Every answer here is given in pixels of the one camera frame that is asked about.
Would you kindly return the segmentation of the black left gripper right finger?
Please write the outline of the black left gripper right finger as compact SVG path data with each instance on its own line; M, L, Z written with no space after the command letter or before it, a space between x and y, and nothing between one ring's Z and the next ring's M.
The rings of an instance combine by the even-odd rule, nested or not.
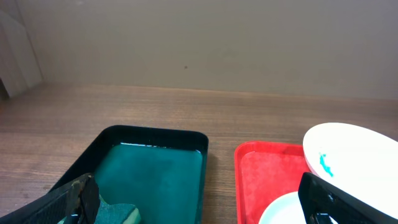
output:
M386 222L384 213L310 172L302 175L298 197L306 224Z

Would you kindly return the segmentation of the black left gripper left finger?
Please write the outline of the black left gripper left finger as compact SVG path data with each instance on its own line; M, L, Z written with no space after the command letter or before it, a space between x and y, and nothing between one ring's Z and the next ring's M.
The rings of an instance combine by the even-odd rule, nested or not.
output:
M86 173L1 217L1 224L59 222L94 224L99 207L98 185L94 175Z

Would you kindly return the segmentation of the green yellow sponge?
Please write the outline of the green yellow sponge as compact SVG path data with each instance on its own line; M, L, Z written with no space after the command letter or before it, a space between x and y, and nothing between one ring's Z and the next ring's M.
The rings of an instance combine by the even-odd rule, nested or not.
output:
M140 224L142 221L139 209L128 203L108 204L100 196L95 224Z

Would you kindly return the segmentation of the light blue plate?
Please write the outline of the light blue plate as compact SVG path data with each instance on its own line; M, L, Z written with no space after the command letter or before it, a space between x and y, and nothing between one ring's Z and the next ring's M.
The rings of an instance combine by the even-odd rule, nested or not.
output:
M264 210L258 224L306 224L298 192L275 199Z

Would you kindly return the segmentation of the white plate back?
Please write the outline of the white plate back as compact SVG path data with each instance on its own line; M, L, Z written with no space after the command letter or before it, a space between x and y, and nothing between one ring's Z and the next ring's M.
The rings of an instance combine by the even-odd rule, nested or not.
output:
M311 172L397 218L397 141L346 123L323 123L303 137Z

